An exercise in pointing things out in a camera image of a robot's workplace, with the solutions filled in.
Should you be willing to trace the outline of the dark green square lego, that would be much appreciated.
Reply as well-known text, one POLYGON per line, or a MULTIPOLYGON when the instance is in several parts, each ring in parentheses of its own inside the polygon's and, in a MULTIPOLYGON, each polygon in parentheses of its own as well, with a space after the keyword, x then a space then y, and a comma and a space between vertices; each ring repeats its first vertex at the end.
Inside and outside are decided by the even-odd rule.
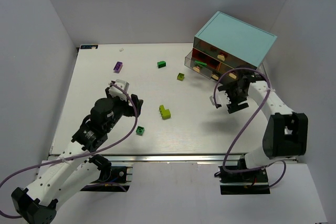
POLYGON ((142 126, 138 126, 136 128, 136 134, 139 135, 139 136, 142 136, 144 134, 144 131, 145 131, 145 128, 142 127, 142 126))

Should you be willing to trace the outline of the lime L-shaped lego brick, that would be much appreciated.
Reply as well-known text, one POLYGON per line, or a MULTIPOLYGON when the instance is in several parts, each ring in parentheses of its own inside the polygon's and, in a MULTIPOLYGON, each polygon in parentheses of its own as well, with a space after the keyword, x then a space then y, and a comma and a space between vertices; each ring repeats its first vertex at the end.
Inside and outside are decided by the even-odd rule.
POLYGON ((163 120, 170 119, 171 118, 171 113, 169 109, 166 109, 164 105, 159 106, 159 112, 161 114, 161 117, 163 120))

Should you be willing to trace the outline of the transparent drawer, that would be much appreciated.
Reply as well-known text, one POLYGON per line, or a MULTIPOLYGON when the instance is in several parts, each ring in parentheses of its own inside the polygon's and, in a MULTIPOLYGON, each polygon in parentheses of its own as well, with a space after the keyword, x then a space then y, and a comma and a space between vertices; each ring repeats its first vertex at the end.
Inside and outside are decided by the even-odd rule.
POLYGON ((192 57, 219 72, 225 68, 247 67, 257 69, 250 63, 198 38, 194 38, 192 57))
POLYGON ((219 80, 220 62, 200 51, 191 51, 184 58, 184 65, 208 79, 219 80))

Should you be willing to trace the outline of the green lego brick top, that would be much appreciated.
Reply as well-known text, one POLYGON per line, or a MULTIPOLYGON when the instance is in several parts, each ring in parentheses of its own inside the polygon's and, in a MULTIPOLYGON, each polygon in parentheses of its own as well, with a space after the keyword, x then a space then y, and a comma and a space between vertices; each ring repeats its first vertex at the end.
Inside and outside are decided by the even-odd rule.
POLYGON ((166 67, 166 62, 165 61, 158 61, 157 62, 157 67, 160 69, 160 68, 163 68, 163 67, 166 67))

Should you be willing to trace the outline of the lime small lego brick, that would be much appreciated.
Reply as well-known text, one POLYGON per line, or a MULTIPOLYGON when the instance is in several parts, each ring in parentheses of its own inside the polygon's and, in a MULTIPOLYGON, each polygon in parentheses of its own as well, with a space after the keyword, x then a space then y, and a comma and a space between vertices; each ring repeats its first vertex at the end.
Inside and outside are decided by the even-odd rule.
POLYGON ((184 80, 184 77, 185 77, 185 75, 184 75, 183 73, 179 73, 179 74, 177 75, 177 80, 179 80, 179 81, 183 81, 183 80, 184 80))

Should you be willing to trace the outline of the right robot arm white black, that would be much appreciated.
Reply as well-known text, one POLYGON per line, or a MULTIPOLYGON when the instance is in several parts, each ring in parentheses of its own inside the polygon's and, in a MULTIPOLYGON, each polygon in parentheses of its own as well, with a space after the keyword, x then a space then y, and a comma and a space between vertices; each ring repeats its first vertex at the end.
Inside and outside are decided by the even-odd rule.
POLYGON ((251 98, 258 105, 253 116, 262 112, 268 120, 261 145, 239 158, 234 173, 252 172, 306 153, 308 117, 288 107, 263 77, 247 75, 217 91, 225 93, 229 113, 247 108, 251 98))

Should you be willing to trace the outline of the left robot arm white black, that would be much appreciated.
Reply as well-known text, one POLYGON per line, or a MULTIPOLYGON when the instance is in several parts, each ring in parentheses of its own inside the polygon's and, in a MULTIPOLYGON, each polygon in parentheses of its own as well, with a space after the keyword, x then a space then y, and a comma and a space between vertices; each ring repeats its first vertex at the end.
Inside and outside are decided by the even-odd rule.
POLYGON ((89 183, 110 176, 111 162, 98 154, 116 123, 123 117, 137 118, 143 100, 123 92, 107 92, 97 100, 63 153, 25 188, 17 187, 11 198, 27 223, 51 223, 57 210, 89 183))

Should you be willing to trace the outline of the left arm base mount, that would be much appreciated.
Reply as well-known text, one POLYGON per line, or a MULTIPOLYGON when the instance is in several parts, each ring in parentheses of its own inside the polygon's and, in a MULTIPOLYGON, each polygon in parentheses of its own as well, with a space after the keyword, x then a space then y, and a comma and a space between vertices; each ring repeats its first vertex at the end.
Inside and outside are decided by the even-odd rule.
POLYGON ((112 164, 107 158, 97 154, 86 161, 95 164, 99 177, 81 191, 127 192, 132 181, 133 167, 125 164, 112 164))

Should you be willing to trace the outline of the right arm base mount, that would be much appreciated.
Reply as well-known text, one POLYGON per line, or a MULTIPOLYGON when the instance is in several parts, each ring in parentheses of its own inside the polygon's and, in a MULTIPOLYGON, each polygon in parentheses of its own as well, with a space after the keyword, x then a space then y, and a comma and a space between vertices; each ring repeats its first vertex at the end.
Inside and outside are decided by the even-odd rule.
POLYGON ((268 195, 269 181, 265 170, 228 173, 222 166, 214 174, 219 179, 221 195, 268 195))

